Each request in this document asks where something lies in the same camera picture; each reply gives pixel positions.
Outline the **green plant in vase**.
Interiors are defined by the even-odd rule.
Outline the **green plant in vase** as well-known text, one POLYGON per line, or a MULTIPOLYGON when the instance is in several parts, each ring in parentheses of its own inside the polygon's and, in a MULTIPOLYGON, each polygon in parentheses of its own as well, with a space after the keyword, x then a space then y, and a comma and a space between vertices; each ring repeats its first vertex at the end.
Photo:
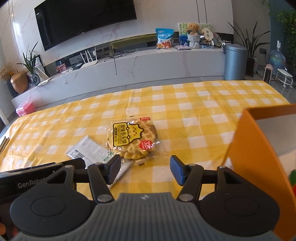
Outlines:
POLYGON ((24 63, 18 63, 18 65, 23 65, 25 68, 27 68, 31 75, 31 83, 34 86, 38 86, 40 83, 40 77, 35 70, 37 55, 34 54, 34 49, 36 48, 37 44, 38 42, 36 42, 32 50, 27 49, 26 53, 23 53, 24 63))

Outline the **pink tissue box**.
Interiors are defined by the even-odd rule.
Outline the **pink tissue box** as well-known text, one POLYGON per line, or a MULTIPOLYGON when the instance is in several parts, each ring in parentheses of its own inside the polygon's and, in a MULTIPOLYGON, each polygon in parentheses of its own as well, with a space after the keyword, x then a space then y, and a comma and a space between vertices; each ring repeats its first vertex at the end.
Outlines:
POLYGON ((32 101, 28 100, 23 103, 21 103, 17 108, 16 108, 16 114, 18 116, 25 116, 27 114, 34 113, 35 107, 32 101))

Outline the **white printed snack packet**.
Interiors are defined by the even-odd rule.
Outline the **white printed snack packet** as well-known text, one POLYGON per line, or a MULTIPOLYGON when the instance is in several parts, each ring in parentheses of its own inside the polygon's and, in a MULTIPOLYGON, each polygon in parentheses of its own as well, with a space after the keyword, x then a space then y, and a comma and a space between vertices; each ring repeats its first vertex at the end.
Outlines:
MULTIPOLYGON (((97 162, 106 164, 115 155, 106 144, 98 144, 91 137, 84 136, 73 146, 69 146, 66 155, 71 159, 82 158, 86 167, 97 162)), ((121 168, 109 188, 116 183, 127 183, 131 180, 131 168, 133 162, 121 159, 121 168)))

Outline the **blue water jug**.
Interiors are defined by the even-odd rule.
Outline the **blue water jug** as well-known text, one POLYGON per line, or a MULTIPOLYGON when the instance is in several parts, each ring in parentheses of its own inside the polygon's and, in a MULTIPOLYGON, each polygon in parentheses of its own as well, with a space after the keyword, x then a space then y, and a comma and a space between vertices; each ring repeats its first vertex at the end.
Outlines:
POLYGON ((276 76, 278 69, 285 69, 285 56, 281 52, 281 41, 277 40, 276 49, 269 53, 269 64, 273 67, 272 75, 276 76))

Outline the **yellow checkered tablecloth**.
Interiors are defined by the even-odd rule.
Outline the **yellow checkered tablecloth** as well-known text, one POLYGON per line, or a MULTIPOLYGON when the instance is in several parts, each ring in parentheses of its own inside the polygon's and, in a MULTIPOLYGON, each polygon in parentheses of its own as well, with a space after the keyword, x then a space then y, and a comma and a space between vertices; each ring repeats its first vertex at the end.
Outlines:
POLYGON ((111 188, 120 193, 171 192, 180 187, 169 158, 215 169, 222 163, 245 108, 287 104, 262 81, 206 81, 107 93, 18 118, 7 130, 1 171, 68 159, 66 152, 83 137, 106 141, 112 121, 149 117, 159 135, 161 155, 132 166, 111 188))

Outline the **pink small heater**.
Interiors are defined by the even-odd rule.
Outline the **pink small heater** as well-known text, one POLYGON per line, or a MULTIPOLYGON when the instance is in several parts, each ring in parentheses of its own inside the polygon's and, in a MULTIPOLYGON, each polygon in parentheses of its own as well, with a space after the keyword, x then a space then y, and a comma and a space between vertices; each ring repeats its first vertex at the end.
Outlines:
POLYGON ((267 84, 270 84, 272 74, 273 74, 273 66, 271 64, 267 64, 264 69, 263 81, 267 84))

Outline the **waffle snack packet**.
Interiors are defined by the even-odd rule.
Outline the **waffle snack packet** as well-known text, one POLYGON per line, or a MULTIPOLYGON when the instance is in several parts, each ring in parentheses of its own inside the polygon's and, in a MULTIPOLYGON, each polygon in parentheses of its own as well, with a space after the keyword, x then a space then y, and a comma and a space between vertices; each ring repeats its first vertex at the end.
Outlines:
POLYGON ((168 157, 154 122, 149 116, 113 120, 106 128, 106 147, 111 154, 137 166, 168 157))

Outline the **teddy bear in pot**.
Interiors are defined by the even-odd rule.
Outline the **teddy bear in pot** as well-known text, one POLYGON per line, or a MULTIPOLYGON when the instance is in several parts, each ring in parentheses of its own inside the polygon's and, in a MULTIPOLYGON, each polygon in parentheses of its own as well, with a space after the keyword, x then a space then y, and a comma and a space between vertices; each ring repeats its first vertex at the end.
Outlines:
POLYGON ((196 23, 189 23, 186 29, 189 47, 192 49, 200 48, 199 25, 196 23))

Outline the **white wifi router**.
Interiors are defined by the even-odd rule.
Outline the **white wifi router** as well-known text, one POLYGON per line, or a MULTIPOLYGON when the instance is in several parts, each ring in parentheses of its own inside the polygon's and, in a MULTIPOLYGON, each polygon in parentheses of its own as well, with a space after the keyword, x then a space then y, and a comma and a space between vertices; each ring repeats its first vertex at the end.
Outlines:
POLYGON ((94 48, 92 54, 89 50, 85 50, 84 55, 82 53, 80 53, 80 55, 83 59, 81 69, 96 65, 98 63, 96 48, 94 48))

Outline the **blue snack bag on cabinet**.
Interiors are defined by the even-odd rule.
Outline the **blue snack bag on cabinet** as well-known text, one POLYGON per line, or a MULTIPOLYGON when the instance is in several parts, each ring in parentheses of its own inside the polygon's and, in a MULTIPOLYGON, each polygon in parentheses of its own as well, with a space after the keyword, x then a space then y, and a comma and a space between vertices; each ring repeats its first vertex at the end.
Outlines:
POLYGON ((173 34, 173 29, 156 28, 157 49, 171 49, 171 40, 173 34))

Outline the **white round stool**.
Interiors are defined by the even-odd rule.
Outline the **white round stool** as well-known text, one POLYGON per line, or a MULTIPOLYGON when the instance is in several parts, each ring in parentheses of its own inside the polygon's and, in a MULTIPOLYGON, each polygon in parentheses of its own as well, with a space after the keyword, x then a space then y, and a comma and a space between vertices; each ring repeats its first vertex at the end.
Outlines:
POLYGON ((276 80, 282 83, 282 86, 284 88, 286 88, 287 86, 289 88, 293 87, 293 76, 290 73, 288 73, 286 70, 278 68, 275 78, 276 80))

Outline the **white marble tv cabinet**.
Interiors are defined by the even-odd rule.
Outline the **white marble tv cabinet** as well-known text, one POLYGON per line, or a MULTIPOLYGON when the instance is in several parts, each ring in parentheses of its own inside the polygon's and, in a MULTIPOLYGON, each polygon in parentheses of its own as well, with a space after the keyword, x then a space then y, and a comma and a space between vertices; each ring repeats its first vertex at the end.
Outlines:
POLYGON ((14 107, 30 100, 36 107, 97 90, 167 79, 222 76, 222 49, 145 50, 58 74, 44 85, 12 99, 14 107))

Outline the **grey metal trash bin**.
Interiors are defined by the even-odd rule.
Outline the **grey metal trash bin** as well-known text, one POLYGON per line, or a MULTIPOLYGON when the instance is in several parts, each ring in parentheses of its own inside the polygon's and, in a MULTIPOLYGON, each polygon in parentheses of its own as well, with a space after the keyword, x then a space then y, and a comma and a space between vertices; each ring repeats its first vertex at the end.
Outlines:
POLYGON ((243 80, 247 65, 247 48, 241 45, 225 44, 224 80, 243 80))

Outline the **black wall television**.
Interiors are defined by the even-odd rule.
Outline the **black wall television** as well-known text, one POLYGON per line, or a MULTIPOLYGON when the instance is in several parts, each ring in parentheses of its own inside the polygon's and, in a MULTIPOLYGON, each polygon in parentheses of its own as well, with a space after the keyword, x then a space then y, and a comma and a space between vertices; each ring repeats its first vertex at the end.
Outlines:
POLYGON ((47 0, 34 11, 45 51, 97 28, 137 19, 129 0, 47 0))

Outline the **orange cardboard box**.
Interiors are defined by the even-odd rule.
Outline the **orange cardboard box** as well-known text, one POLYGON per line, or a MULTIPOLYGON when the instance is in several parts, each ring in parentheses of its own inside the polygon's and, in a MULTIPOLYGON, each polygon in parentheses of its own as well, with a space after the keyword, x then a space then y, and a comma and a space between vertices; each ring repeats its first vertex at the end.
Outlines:
POLYGON ((275 234, 295 238, 295 104, 246 108, 222 163, 275 199, 275 234))

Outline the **bronze round vase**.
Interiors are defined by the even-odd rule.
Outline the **bronze round vase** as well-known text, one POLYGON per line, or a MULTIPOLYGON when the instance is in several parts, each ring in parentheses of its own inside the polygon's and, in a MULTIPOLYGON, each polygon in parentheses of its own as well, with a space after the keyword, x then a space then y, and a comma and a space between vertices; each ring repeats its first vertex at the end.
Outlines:
POLYGON ((18 94, 24 93, 29 87, 29 78, 24 71, 17 72, 11 77, 11 84, 18 94))

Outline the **potted long leaf plant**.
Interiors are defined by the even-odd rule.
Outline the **potted long leaf plant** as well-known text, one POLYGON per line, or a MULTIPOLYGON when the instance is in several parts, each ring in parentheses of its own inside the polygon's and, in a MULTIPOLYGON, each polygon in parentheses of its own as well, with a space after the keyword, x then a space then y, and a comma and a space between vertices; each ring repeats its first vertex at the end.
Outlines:
POLYGON ((239 27, 239 25, 236 22, 233 22, 233 24, 228 22, 228 24, 234 30, 234 32, 238 35, 240 39, 240 42, 238 42, 238 44, 240 44, 242 47, 245 47, 247 49, 247 63, 246 63, 245 74, 247 76, 253 77, 253 70, 255 66, 255 59, 254 59, 255 51, 260 46, 269 44, 269 42, 259 42, 259 39, 262 36, 270 33, 270 31, 266 31, 264 33, 256 35, 255 32, 256 32, 258 21, 255 22, 255 25, 253 27, 251 34, 249 34, 247 29, 243 32, 243 30, 239 27))

